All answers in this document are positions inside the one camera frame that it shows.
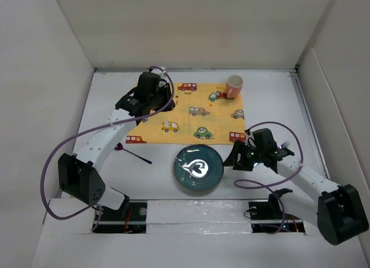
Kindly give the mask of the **dark teal plate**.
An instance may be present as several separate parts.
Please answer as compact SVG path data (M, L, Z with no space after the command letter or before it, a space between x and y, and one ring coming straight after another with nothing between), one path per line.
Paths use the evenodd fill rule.
M191 192L208 192L218 186L224 174L223 160L212 147L195 144L184 147L175 157L175 179Z

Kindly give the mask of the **iridescent metallic fork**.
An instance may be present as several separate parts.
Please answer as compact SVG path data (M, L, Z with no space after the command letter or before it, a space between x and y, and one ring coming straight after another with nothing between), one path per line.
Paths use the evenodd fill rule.
M287 148L291 143L289 141L285 141L283 144L280 145L280 148Z

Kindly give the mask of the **yellow car print cloth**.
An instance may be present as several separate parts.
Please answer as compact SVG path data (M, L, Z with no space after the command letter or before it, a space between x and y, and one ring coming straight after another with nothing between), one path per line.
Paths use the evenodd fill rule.
M241 95L227 97L222 83L176 83L175 108L131 130L125 144L233 144L245 142Z

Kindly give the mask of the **purple metallic spoon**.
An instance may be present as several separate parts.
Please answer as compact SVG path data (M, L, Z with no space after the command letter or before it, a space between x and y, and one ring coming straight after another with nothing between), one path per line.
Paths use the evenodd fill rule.
M115 148L114 148L114 149L115 149L116 151L125 151L125 152L128 152L128 153L130 153L131 155L133 155L133 156L135 156L135 157L139 158L140 160L142 160L142 161L144 161L144 162L146 162L146 163L148 163L148 164L150 164L150 165L152 164L152 161L150 161L150 160L148 160L148 159L146 159L146 158L144 158L144 157L141 157L141 156L139 156L139 155L137 155L137 154L135 154L135 153L133 153L133 152L131 152L131 151L129 151L129 150L127 150L127 149L125 149L121 143L118 143L118 144L115 146Z

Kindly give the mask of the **pink cup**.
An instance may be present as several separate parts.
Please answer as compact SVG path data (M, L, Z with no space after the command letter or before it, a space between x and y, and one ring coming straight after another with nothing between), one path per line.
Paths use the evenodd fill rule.
M235 99L241 92L243 87L243 79L238 75L231 75L226 81L227 98Z

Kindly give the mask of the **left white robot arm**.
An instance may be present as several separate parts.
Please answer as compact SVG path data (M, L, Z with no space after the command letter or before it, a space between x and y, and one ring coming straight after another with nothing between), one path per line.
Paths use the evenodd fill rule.
M107 207L113 218L124 219L129 212L128 197L108 186L99 173L114 148L140 122L174 109L173 92L173 81L165 68L152 66L143 72L136 87L115 104L107 123L72 155L60 156L61 190L88 206Z

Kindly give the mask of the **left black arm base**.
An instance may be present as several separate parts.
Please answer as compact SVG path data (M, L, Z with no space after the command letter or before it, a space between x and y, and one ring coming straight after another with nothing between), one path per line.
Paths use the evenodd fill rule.
M131 200L127 210L119 211L107 207L95 208L92 232L102 234L141 234L146 233L147 201Z

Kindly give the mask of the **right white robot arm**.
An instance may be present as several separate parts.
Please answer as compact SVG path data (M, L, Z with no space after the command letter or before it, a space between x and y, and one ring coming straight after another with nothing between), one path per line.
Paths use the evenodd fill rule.
M287 212L317 226L323 238L332 245L369 230L369 222L360 195L352 185L339 185L314 172L295 157L287 147L279 147L269 129L253 132L253 145L236 141L224 161L225 167L252 171L257 163L292 181L309 199L294 196L288 189L278 191L280 198L267 204L274 218Z

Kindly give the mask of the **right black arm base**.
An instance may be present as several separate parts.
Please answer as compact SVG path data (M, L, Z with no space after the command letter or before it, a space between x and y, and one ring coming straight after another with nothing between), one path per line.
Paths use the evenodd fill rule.
M278 198L292 190L283 188L271 193L267 200L252 200L249 208L243 213L251 222L252 233L305 233L303 221L283 212Z

